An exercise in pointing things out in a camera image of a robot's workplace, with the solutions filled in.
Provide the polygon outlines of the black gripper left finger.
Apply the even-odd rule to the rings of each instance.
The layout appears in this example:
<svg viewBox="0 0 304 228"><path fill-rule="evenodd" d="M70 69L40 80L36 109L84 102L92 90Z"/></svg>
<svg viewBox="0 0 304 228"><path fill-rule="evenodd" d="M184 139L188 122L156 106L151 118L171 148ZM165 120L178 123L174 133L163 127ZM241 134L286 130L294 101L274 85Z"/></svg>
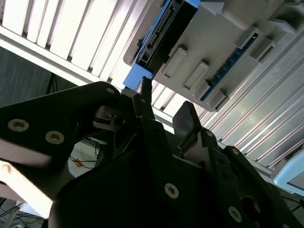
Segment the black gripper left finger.
<svg viewBox="0 0 304 228"><path fill-rule="evenodd" d="M96 82L0 110L0 191L26 202L136 198L182 202L186 188L169 157L169 138L151 107L152 82L119 92ZM105 165L74 179L66 163L74 145L96 137L115 143Z"/></svg>

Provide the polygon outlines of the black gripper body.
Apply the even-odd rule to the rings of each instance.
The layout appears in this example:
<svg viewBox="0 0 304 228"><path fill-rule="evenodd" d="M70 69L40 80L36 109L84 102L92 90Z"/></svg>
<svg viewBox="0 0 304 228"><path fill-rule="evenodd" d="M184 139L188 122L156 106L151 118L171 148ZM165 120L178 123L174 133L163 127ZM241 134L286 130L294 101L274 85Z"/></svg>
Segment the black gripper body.
<svg viewBox="0 0 304 228"><path fill-rule="evenodd" d="M131 151L69 182L57 195L50 228L223 228L204 171L175 157L155 183L147 156Z"/></svg>

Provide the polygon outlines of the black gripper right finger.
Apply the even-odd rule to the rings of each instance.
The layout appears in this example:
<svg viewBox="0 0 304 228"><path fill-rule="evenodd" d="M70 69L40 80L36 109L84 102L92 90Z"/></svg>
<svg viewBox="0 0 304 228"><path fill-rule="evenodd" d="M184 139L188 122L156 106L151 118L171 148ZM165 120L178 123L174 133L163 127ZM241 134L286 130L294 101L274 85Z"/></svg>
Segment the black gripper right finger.
<svg viewBox="0 0 304 228"><path fill-rule="evenodd" d="M180 141L179 157L203 169L205 211L213 227L292 227L292 213L279 192L238 149L220 148L215 135L201 126L193 103L183 103L173 128Z"/></svg>

